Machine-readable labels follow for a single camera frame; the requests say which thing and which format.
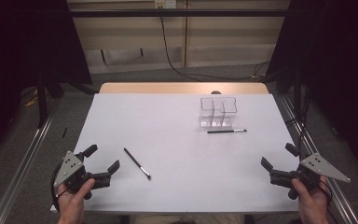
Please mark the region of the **wooden table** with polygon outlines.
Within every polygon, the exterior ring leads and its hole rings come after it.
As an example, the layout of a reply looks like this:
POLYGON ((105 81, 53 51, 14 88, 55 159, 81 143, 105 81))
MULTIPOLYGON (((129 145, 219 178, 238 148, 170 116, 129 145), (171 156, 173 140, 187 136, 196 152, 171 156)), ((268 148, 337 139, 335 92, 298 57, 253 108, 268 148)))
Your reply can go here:
POLYGON ((246 82, 107 82, 100 93, 268 94, 265 84, 246 82))

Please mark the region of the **metal floor rail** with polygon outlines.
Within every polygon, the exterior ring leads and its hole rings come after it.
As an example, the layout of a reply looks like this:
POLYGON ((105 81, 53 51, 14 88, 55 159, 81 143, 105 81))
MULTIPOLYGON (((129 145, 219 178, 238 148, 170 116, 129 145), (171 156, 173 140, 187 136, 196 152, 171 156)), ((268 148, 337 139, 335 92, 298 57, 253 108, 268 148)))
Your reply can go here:
POLYGON ((0 199, 0 224, 5 224, 7 221, 7 217, 11 211, 11 208, 16 201, 19 192, 21 191, 23 181, 28 175, 30 167, 34 162, 35 155, 39 151, 39 148, 41 147, 45 136, 48 133, 48 129, 57 114, 59 104, 60 101, 57 101, 52 105, 46 120, 42 123, 42 126, 36 130, 34 138, 31 144, 28 146, 19 168, 14 174, 14 177, 11 179, 7 190, 0 199))
MULTIPOLYGON (((284 107, 285 113, 289 117, 288 129, 294 128, 298 138, 295 140, 296 145, 308 153, 318 153, 319 150, 314 144, 309 132, 306 130, 304 124, 297 118, 295 114, 294 105, 288 97, 282 97, 279 103, 284 107)), ((350 202, 341 190, 338 182, 332 178, 328 178, 332 194, 333 203, 336 206, 342 220, 345 224, 358 224, 358 218, 354 214, 350 202)))

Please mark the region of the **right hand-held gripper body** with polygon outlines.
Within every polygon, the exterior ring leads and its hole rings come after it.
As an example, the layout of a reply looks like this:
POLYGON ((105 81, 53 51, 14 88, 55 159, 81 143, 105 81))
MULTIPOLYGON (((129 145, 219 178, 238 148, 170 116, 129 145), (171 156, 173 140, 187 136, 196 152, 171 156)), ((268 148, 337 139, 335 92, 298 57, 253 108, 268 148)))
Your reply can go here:
POLYGON ((293 179, 300 180, 307 190, 313 190, 319 187, 322 175, 347 183, 351 182, 349 177, 341 173, 319 153, 310 154, 301 160, 295 171, 285 172, 274 169, 272 165, 269 166, 270 183, 289 188, 288 197, 292 200, 298 197, 298 192, 292 184, 293 179))

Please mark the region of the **white wall outlet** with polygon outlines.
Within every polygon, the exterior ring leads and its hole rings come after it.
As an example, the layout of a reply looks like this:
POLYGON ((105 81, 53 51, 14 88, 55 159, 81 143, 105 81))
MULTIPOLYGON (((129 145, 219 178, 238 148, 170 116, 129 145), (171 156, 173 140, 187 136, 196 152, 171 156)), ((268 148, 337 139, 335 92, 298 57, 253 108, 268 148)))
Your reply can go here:
POLYGON ((155 8, 159 9, 176 9, 177 2, 176 0, 154 0, 155 8))

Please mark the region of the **clear plastic organizer box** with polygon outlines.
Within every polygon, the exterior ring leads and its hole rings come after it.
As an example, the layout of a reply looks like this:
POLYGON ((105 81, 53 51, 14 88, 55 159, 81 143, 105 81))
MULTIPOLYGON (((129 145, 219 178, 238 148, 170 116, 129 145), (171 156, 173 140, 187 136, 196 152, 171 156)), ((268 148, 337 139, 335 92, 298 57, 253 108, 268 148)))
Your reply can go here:
POLYGON ((234 97, 203 97, 200 99, 199 125, 202 128, 231 127, 237 112, 234 97))

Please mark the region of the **black stand post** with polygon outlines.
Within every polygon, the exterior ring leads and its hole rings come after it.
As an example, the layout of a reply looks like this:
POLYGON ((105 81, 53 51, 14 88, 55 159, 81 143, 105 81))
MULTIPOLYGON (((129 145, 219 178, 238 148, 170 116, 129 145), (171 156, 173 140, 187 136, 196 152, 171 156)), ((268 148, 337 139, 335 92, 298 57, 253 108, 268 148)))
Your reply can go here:
POLYGON ((39 108, 38 127, 41 128, 46 122, 46 119, 48 117, 45 85, 41 74, 39 74, 36 79, 36 87, 37 87, 37 101, 38 101, 38 108, 39 108))

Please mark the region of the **person's left hand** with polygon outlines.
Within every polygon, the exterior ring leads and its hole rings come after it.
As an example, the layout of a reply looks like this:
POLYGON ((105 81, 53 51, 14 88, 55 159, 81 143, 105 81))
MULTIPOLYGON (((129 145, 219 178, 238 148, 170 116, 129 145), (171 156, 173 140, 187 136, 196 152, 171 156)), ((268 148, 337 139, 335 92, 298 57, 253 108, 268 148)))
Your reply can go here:
POLYGON ((60 195, 58 199, 60 207, 60 218, 65 219, 84 219, 84 197, 89 193, 95 184, 93 178, 86 181, 80 190, 76 193, 71 193, 64 183, 58 187, 60 195))

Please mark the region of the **black curtain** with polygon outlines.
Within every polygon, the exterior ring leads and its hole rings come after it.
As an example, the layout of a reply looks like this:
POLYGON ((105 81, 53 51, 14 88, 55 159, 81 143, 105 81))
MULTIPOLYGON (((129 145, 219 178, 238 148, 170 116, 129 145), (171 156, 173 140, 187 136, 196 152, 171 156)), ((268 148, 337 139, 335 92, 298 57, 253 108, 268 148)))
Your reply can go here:
POLYGON ((0 0, 0 139, 38 80, 90 84, 90 71, 67 0, 0 0))
POLYGON ((358 0, 290 0, 267 77, 299 78, 358 160, 358 0))

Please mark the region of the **black horizontal frame bar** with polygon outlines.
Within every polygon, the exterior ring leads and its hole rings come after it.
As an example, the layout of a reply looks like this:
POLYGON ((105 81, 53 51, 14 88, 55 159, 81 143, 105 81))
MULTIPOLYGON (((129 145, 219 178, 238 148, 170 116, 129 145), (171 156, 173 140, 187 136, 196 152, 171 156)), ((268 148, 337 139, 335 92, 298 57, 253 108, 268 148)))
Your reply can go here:
POLYGON ((103 17, 284 17, 283 9, 105 9, 71 10, 76 18, 103 17))

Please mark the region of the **white table cover sheet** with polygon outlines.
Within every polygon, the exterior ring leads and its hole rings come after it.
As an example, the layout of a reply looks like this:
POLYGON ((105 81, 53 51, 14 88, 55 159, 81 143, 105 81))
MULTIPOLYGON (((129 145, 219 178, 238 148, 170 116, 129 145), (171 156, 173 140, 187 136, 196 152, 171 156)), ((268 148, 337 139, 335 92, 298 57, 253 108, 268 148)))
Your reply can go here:
POLYGON ((274 213, 297 209, 288 190, 273 186, 261 166, 268 159, 293 171, 298 159, 270 94, 236 98, 234 129, 208 134, 199 125, 197 94, 97 94, 76 144, 97 151, 85 160, 92 173, 120 162, 110 187, 96 189, 85 208, 112 213, 274 213), (125 153, 151 174, 144 173, 125 153))

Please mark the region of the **person's right hand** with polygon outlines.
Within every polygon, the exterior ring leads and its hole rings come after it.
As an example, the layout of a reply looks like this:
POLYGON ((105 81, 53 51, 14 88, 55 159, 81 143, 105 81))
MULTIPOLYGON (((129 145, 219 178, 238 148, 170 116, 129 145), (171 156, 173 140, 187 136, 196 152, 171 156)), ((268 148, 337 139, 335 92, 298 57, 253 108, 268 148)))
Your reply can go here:
POLYGON ((320 187, 313 191, 308 191, 303 183, 298 179, 293 179, 292 184, 298 192, 298 213, 301 219, 327 219, 328 197, 324 194, 327 191, 326 177, 320 177, 320 187))

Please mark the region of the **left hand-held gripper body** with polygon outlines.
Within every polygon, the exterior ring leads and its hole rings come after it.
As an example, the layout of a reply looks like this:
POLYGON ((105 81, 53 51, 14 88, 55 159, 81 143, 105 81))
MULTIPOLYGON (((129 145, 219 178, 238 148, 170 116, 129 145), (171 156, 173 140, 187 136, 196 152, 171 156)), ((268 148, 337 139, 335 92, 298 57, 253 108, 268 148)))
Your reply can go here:
POLYGON ((90 178, 95 180, 93 189, 102 189, 110 186, 111 176, 107 171, 93 174, 86 171, 82 152, 75 154, 68 151, 62 160, 58 173, 53 178, 53 195, 58 196, 58 186, 62 183, 72 192, 78 192, 90 178))

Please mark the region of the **black pen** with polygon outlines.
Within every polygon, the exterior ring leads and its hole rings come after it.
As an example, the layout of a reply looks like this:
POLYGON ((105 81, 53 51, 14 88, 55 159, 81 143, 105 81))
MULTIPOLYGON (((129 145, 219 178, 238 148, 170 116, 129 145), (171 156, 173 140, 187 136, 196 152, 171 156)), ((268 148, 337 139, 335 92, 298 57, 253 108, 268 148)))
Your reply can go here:
POLYGON ((130 157, 130 159, 136 164, 136 166, 144 173, 146 178, 151 181, 152 176, 146 171, 146 169, 131 155, 131 153, 124 147, 123 150, 130 157))

